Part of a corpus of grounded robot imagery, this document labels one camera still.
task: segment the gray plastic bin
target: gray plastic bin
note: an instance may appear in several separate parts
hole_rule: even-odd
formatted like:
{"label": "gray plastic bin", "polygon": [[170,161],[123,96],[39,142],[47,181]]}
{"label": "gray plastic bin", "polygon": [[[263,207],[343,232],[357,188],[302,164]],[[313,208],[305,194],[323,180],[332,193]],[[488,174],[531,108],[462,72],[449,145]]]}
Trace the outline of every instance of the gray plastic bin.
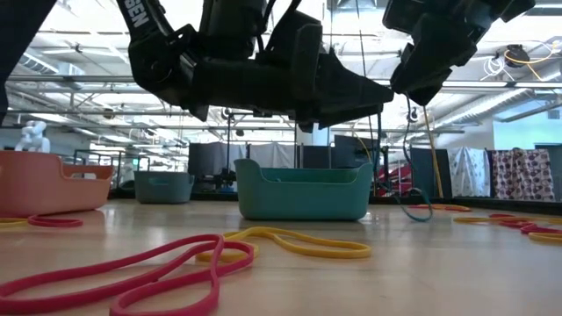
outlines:
{"label": "gray plastic bin", "polygon": [[181,204],[190,201],[194,176],[186,172],[136,171],[134,194],[143,204]]}

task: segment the yellow rubber band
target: yellow rubber band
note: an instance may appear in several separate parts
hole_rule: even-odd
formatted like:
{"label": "yellow rubber band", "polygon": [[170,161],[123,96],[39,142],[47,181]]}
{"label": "yellow rubber band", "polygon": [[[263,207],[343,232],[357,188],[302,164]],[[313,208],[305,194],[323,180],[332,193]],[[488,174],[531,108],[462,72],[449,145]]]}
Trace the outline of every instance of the yellow rubber band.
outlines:
{"label": "yellow rubber band", "polygon": [[27,219],[0,219],[0,228],[27,225]]}
{"label": "yellow rubber band", "polygon": [[562,244],[562,233],[530,233],[532,241]]}
{"label": "yellow rubber band", "polygon": [[[295,233],[292,231],[271,228],[271,227],[252,227],[242,232],[232,232],[225,233],[225,239],[227,241],[241,241],[246,237],[261,237],[273,240],[281,248],[291,251],[295,254],[300,255],[310,255],[321,258],[337,258],[337,259],[358,259],[358,258],[368,258],[371,256],[371,247],[349,241],[332,241],[321,238],[314,238],[302,233]],[[297,246],[285,241],[279,235],[292,237],[300,241],[306,241],[314,245],[327,246],[334,248],[347,248],[349,250],[329,250],[329,249],[318,249],[318,248],[306,248]],[[254,248],[254,254],[257,256],[259,254],[259,247],[257,245],[249,243],[250,246]],[[220,256],[222,262],[235,262],[244,257],[244,254],[239,253],[223,253]],[[200,261],[210,261],[211,254],[203,253],[197,255],[197,259]]]}
{"label": "yellow rubber band", "polygon": [[473,223],[495,223],[495,222],[506,222],[506,221],[545,221],[549,224],[562,224],[562,219],[553,218],[539,218],[539,217],[499,217],[499,218],[474,218],[474,217],[457,217],[454,218],[455,222],[463,224],[473,224]]}

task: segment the plastic bin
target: plastic bin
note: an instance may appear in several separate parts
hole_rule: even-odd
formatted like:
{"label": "plastic bin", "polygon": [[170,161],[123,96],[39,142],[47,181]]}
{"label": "plastic bin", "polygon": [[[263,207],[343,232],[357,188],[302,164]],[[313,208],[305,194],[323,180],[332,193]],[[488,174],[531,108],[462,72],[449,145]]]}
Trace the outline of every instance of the plastic bin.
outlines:
{"label": "plastic bin", "polygon": [[357,169],[261,169],[250,159],[234,164],[245,219],[358,220],[367,213],[371,164]]}
{"label": "plastic bin", "polygon": [[0,151],[0,215],[97,209],[107,202],[112,172],[111,166],[63,165],[56,154]]}
{"label": "plastic bin", "polygon": [[143,204],[187,203],[194,180],[186,172],[135,171],[134,195]]}

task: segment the patterned curtain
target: patterned curtain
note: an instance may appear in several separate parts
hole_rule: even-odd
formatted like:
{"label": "patterned curtain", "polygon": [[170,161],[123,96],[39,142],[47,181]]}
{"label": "patterned curtain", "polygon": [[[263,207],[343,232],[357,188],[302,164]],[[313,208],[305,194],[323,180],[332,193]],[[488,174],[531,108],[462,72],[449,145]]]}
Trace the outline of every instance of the patterned curtain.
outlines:
{"label": "patterned curtain", "polygon": [[448,149],[453,197],[490,197],[490,161],[486,150]]}
{"label": "patterned curtain", "polygon": [[546,149],[494,151],[492,155],[495,198],[554,201]]}

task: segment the wall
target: wall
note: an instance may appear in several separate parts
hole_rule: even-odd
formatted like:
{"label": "wall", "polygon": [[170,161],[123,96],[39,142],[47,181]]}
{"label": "wall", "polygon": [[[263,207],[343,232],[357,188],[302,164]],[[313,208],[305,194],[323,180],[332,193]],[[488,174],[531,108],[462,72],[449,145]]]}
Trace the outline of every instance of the wall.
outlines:
{"label": "wall", "polygon": [[[60,155],[74,155],[75,149],[90,149],[90,139],[76,133],[62,133],[47,128],[45,134],[51,141],[51,153]],[[0,129],[0,149],[15,147],[21,139],[19,129]]]}
{"label": "wall", "polygon": [[494,149],[495,125],[491,118],[482,120],[480,126],[467,126],[462,134],[442,134],[436,138],[436,147],[471,147]]}
{"label": "wall", "polygon": [[534,149],[536,144],[562,144],[562,119],[546,112],[511,123],[494,122],[495,149]]}

